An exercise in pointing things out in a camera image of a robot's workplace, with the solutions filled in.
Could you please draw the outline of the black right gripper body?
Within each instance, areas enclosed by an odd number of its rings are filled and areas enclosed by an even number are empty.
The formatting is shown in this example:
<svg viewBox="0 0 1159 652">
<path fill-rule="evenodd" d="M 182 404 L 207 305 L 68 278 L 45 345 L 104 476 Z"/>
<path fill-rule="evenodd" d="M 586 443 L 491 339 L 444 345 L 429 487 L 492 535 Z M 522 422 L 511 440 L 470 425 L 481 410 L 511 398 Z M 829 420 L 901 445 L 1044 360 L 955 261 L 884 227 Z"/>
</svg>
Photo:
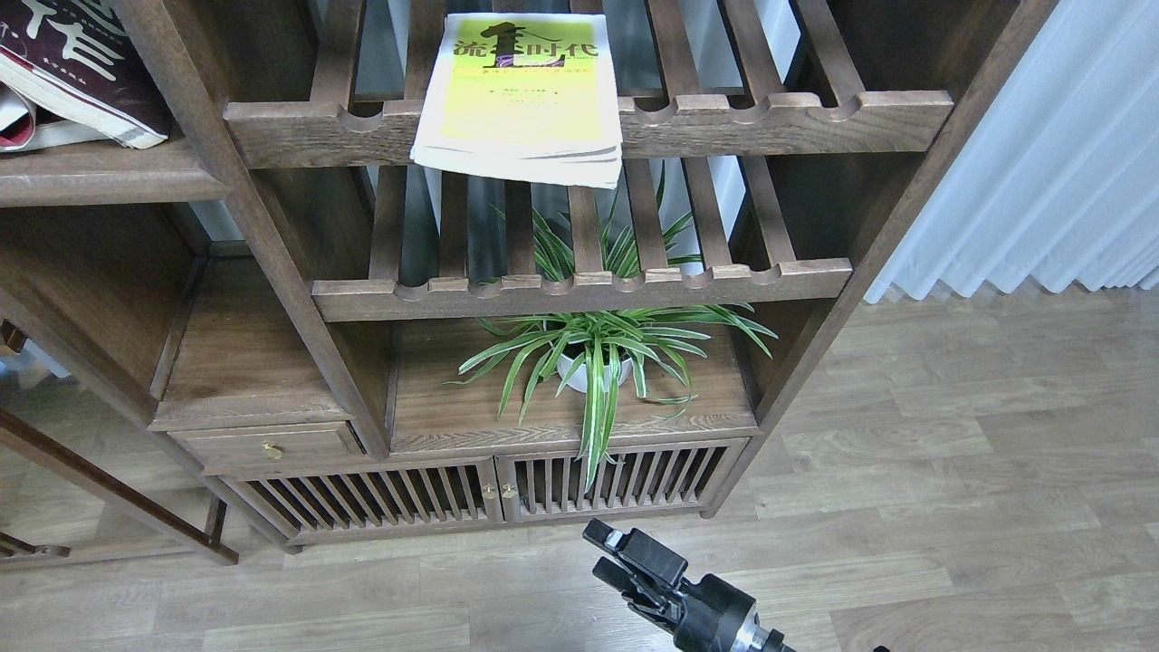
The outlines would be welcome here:
<svg viewBox="0 0 1159 652">
<path fill-rule="evenodd" d="M 764 630 L 756 599 L 719 577 L 675 585 L 640 577 L 633 581 L 629 609 L 672 635 L 680 651 L 761 651 Z"/>
</svg>

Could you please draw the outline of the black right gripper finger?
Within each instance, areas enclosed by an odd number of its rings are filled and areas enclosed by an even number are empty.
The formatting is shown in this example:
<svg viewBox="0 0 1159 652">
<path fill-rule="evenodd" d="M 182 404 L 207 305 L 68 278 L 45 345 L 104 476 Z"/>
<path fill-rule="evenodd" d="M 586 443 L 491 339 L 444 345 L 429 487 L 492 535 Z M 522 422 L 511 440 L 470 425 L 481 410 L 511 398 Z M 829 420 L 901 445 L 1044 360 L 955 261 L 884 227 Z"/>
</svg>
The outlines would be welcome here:
<svg viewBox="0 0 1159 652">
<path fill-rule="evenodd" d="M 669 627 L 669 599 L 649 576 L 617 565 L 614 561 L 597 561 L 593 576 L 619 591 L 627 607 L 654 627 Z"/>
<path fill-rule="evenodd" d="M 659 589 L 678 589 L 688 565 L 679 554 L 637 528 L 624 533 L 593 517 L 582 536 L 612 561 L 621 562 L 630 574 L 654 583 Z"/>
</svg>

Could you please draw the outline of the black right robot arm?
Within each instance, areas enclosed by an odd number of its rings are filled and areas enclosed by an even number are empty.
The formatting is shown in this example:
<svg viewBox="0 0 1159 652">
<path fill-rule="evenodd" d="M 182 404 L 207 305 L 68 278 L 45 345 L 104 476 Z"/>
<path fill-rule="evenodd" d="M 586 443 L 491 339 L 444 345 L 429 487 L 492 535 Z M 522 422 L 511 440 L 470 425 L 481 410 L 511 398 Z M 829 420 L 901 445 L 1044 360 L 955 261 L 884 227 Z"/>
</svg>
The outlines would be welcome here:
<svg viewBox="0 0 1159 652">
<path fill-rule="evenodd" d="M 765 630 L 756 599 L 713 574 L 684 578 L 688 561 L 637 528 L 617 530 L 591 519 L 583 539 L 598 545 L 593 576 L 620 593 L 627 607 L 672 635 L 683 651 L 790 651 L 785 635 Z"/>
</svg>

